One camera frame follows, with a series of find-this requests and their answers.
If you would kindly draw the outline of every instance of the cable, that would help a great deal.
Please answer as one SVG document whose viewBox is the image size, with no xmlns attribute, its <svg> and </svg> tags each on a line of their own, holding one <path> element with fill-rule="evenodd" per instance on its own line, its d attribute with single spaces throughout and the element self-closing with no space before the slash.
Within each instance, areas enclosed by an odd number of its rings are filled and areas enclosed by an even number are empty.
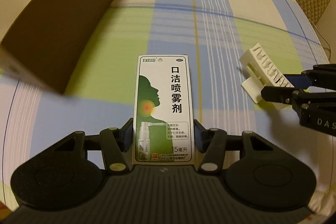
<svg viewBox="0 0 336 224">
<path fill-rule="evenodd" d="M 329 58 L 328 58 L 328 61 L 330 61 L 330 58 L 331 58 L 331 47 L 330 47 L 330 44 L 328 43 L 328 41 L 320 34 L 320 31 L 319 31 L 319 29 L 317 29 L 317 27 L 315 26 L 315 24 L 313 23 L 313 22 L 311 22 L 310 20 L 309 20 L 309 22 L 313 25 L 313 27 L 317 30 L 317 32 L 319 33 L 319 35 L 323 38 L 323 40 L 328 44 L 328 46 L 329 46 Z"/>
</svg>

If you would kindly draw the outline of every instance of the spray bottle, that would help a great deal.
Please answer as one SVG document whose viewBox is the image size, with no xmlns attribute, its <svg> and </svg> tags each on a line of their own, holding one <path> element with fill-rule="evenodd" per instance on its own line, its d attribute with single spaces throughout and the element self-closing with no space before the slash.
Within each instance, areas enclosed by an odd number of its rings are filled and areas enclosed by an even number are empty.
<svg viewBox="0 0 336 224">
<path fill-rule="evenodd" d="M 150 126 L 165 126 L 164 122 L 141 122 L 139 133 L 139 160 L 148 161 L 150 155 L 150 140 L 149 127 Z"/>
</svg>

